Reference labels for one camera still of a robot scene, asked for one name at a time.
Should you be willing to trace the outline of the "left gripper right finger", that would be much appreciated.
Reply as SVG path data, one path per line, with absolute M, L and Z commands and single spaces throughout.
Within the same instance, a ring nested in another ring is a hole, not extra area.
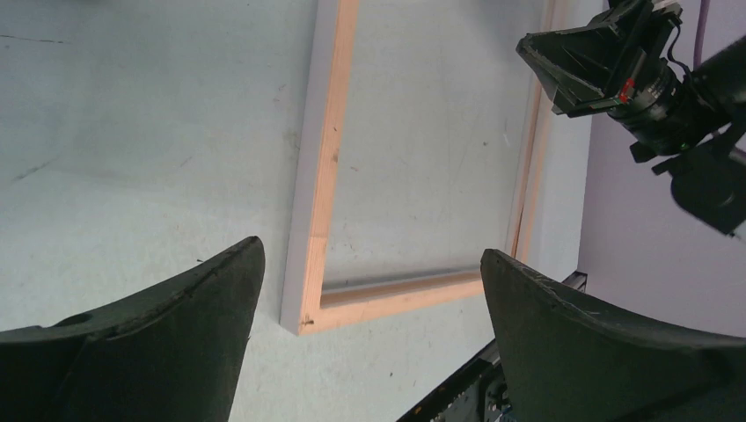
M 480 270 L 518 420 L 744 420 L 743 338 L 633 313 L 498 250 Z

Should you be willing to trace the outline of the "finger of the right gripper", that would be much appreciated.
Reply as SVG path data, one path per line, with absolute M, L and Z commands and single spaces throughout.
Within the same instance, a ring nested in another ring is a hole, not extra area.
M 516 52 L 535 73 L 558 115 L 601 113 L 633 99 L 639 26 L 631 21 L 529 33 L 518 41 Z

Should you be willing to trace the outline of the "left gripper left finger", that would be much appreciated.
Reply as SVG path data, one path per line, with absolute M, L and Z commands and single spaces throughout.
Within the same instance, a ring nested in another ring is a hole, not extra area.
M 265 262 L 250 236 L 116 302 L 3 331 L 2 420 L 228 420 Z

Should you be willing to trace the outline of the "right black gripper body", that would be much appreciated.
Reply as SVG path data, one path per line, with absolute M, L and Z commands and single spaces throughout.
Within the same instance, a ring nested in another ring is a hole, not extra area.
M 692 63 L 675 58 L 681 9 L 657 4 L 639 37 L 641 68 L 632 101 L 609 115 L 635 138 L 633 158 L 664 157 L 656 173 L 703 170 L 735 155 L 735 46 L 703 57 L 710 2 L 699 6 Z

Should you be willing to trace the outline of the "wooden picture frame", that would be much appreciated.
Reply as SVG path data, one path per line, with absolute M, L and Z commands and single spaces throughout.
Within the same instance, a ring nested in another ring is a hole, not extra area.
M 396 279 L 368 287 L 323 288 L 355 30 L 362 1 L 318 1 L 305 94 L 280 325 L 297 336 L 338 329 L 483 293 L 479 270 Z M 538 258 L 538 208 L 552 124 L 538 80 L 524 116 L 520 172 L 505 247 Z

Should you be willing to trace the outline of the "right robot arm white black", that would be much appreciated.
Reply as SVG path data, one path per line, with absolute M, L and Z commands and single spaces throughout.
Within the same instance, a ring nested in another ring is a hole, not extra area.
M 637 163 L 671 177 L 675 203 L 707 226 L 745 238 L 745 41 L 691 69 L 673 47 L 676 1 L 612 1 L 586 25 L 530 33 L 516 51 L 558 115 L 605 113 L 634 137 Z

